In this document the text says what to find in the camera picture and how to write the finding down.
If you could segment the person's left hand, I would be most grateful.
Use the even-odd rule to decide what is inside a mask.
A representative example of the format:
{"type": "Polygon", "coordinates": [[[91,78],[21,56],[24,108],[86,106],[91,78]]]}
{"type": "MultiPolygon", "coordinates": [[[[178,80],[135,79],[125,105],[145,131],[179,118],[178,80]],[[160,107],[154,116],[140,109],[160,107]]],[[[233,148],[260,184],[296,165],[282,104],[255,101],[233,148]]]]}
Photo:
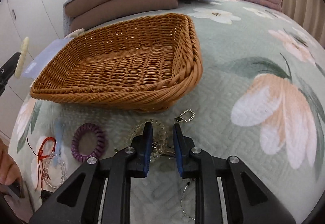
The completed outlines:
{"type": "Polygon", "coordinates": [[[22,184],[22,175],[14,159],[8,154],[7,146],[1,140],[0,143],[0,181],[1,184],[11,185],[13,183],[22,184]]]}

